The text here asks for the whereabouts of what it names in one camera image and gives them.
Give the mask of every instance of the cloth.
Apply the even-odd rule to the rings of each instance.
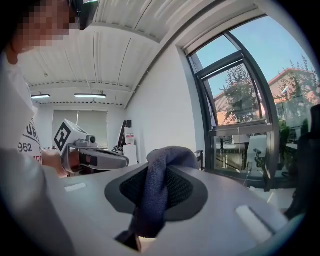
[[[0,148],[17,149],[42,164],[42,151],[33,117],[29,86],[18,64],[11,65],[7,55],[0,56]]]
[[[166,185],[167,166],[179,165],[198,169],[198,161],[190,149],[180,146],[156,149],[150,152],[146,159],[149,163],[148,171],[133,228],[140,237],[155,238],[165,224],[169,195]]]

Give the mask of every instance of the sky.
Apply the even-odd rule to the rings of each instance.
[[[301,54],[307,59],[309,70],[314,69],[297,41],[279,23],[268,16],[248,22],[232,30],[231,33],[251,53],[267,81],[276,77],[283,68],[291,68],[290,60],[295,67],[297,62],[304,67]],[[237,49],[229,40],[221,36],[196,54],[205,68],[236,51]],[[226,77],[227,73],[224,72],[209,80],[213,96],[221,93],[220,89],[223,84],[226,84]]]

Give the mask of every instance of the gray towel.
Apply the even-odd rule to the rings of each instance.
[[[138,236],[155,238],[165,224],[168,204],[166,169],[168,165],[179,165],[198,169],[197,158],[185,147],[169,146],[156,149],[146,157],[149,166],[143,196],[136,209],[133,226]]]

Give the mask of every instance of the person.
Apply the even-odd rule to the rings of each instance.
[[[69,0],[36,0],[32,7],[25,7],[0,56],[0,102],[5,106],[0,109],[0,148],[17,149],[40,164],[53,167],[59,177],[65,177],[67,173],[59,153],[41,148],[33,120],[35,108],[18,64],[18,55],[67,34],[70,24],[75,21],[75,13]],[[79,165],[77,152],[69,158],[72,168]]]

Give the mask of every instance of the white t-shirt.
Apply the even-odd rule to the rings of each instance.
[[[0,148],[17,149],[42,164],[29,86],[18,64],[11,65],[5,53],[0,58]]]

